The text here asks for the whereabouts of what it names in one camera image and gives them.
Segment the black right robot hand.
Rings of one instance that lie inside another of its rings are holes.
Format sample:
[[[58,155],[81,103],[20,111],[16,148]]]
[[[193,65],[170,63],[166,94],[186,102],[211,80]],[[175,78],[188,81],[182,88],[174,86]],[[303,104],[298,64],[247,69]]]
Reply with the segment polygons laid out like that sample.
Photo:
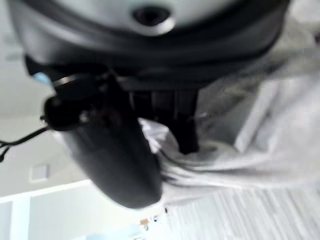
[[[264,56],[288,0],[9,0],[30,76],[54,95],[47,128],[116,203],[162,197],[159,159],[139,118],[168,127],[183,154],[199,150],[199,91]]]

